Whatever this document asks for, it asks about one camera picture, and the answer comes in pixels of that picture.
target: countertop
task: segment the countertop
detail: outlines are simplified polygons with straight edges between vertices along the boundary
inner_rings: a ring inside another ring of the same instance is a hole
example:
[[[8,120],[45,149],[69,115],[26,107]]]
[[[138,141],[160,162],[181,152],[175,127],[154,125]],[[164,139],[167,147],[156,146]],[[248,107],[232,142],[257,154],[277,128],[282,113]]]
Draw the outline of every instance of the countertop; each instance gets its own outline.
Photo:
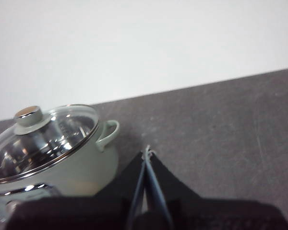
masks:
[[[200,196],[270,203],[288,220],[288,69],[94,107],[121,124],[120,171],[150,144]]]

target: lid knob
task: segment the lid knob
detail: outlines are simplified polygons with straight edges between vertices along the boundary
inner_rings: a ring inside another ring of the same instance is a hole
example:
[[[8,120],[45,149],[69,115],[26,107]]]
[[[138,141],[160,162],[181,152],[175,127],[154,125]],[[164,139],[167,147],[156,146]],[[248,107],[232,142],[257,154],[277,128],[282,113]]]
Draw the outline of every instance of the lid knob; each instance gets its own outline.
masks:
[[[38,106],[30,106],[17,112],[14,120],[14,134],[24,135],[45,126],[50,121],[50,115],[43,114]]]
[[[39,123],[43,114],[38,106],[30,106],[17,112],[14,119],[20,126],[29,127]]]

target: stainless steel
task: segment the stainless steel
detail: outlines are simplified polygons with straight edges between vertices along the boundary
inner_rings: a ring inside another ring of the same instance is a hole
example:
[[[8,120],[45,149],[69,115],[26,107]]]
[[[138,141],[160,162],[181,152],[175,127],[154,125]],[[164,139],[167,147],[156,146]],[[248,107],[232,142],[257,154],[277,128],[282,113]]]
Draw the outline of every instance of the stainless steel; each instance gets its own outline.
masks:
[[[30,106],[15,114],[14,120],[21,126],[32,126],[43,119],[42,111],[38,106]]]
[[[33,184],[25,188],[5,191],[0,194],[0,222],[5,222],[17,205],[23,201],[39,199],[47,196],[60,196],[60,192],[47,184]]]
[[[39,108],[20,111],[18,119]],[[0,135],[0,183],[31,176],[58,163],[82,146],[98,127],[96,111],[88,105],[67,105],[47,112],[51,121],[26,135],[10,127]]]

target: pot handle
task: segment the pot handle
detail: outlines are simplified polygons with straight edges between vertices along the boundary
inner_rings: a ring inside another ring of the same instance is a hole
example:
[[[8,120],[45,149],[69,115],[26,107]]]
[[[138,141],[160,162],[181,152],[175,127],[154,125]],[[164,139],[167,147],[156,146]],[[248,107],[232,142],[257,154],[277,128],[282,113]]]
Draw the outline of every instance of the pot handle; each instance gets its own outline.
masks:
[[[107,131],[110,127],[115,126],[115,130],[107,135]],[[99,149],[99,151],[103,152],[105,150],[105,146],[110,143],[112,140],[114,140],[120,131],[120,124],[116,120],[109,120],[106,121],[102,130],[102,133],[98,140],[96,141],[96,146]]]

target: metal rim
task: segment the metal rim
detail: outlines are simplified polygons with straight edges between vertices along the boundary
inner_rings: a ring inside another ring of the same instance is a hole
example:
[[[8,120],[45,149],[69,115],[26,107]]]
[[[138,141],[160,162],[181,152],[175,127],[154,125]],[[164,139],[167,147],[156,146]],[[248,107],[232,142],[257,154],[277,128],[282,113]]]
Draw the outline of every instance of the metal rim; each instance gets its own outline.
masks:
[[[87,104],[67,104],[67,105],[62,105],[62,106],[58,106],[56,108],[62,108],[62,107],[67,107],[67,106],[86,106],[86,107],[90,107],[91,109],[95,110],[93,107],[87,105]],[[73,146],[69,151],[67,151],[66,153],[58,156],[57,158],[43,164],[40,165],[34,169],[31,169],[29,171],[20,173],[18,175],[14,175],[14,176],[9,176],[9,177],[5,177],[5,178],[0,178],[0,184],[4,184],[4,183],[9,183],[9,182],[15,182],[15,181],[19,181],[22,180],[24,178],[33,176],[35,174],[38,174],[44,170],[47,170],[49,168],[51,168],[52,166],[56,165],[57,163],[61,162],[62,160],[66,159],[67,157],[71,156],[72,154],[74,154],[78,149],[80,149],[96,132],[97,128],[99,127],[99,115],[97,113],[97,123],[94,126],[94,128],[90,131],[90,133],[84,137],[81,141],[79,141],[79,143],[77,143],[75,146]]]

